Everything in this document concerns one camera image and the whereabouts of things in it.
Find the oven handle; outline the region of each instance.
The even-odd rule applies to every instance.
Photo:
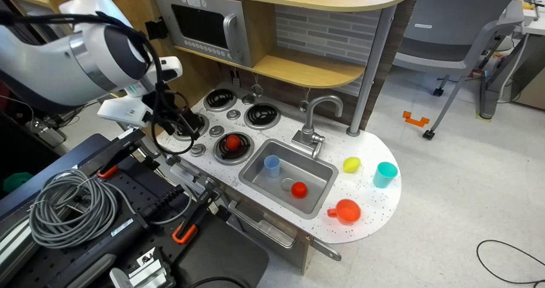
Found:
[[[235,46],[234,41],[234,30],[237,26],[237,15],[235,14],[228,14],[224,18],[224,33],[225,33],[225,41],[227,42],[227,49],[233,55],[233,59],[238,59],[238,52],[237,47]]]
[[[229,211],[232,212],[237,218],[246,222],[249,226],[253,227],[255,230],[259,231],[261,234],[264,234],[272,241],[276,242],[278,245],[284,249],[291,249],[295,243],[295,239],[290,237],[288,234],[282,232],[279,228],[270,224],[265,220],[255,222],[252,218],[248,217],[245,213],[237,210],[237,201],[230,201]]]

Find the metal pole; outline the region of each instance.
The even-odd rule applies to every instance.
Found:
[[[360,94],[358,94],[358,103],[356,104],[356,110],[354,110],[354,117],[350,127],[346,130],[349,136],[356,137],[360,134],[360,122],[364,115],[365,104],[367,104],[367,98],[369,98],[369,92],[373,85],[373,80],[384,50],[384,44],[386,44],[386,38],[392,24],[393,14],[396,11],[397,5],[392,5],[382,9],[380,12],[380,18],[378,25],[376,26],[375,37],[373,46],[367,60],[367,66],[365,67],[364,78],[361,80]]]

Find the stainless steel sink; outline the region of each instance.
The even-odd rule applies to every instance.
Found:
[[[280,158],[279,177],[271,178],[267,175],[263,161],[269,155]],[[241,170],[239,179],[302,218],[312,219],[317,216],[337,175],[335,166],[323,160],[313,160],[276,139],[268,139]],[[285,178],[305,183],[308,189],[306,197],[296,199],[291,191],[282,189]]]

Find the microwave handle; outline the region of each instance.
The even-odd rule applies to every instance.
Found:
[[[224,33],[225,33],[225,40],[227,42],[227,49],[229,50],[229,52],[231,52],[231,55],[233,55],[233,59],[238,58],[237,47],[235,46],[234,34],[233,34],[236,26],[237,26],[237,15],[228,14],[224,18]]]

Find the light blue cup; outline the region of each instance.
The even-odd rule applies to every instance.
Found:
[[[265,170],[269,177],[275,178],[280,175],[280,158],[276,155],[269,155],[264,160]]]
[[[397,175],[397,167],[389,162],[378,164],[373,177],[373,184],[377,188],[386,188]]]

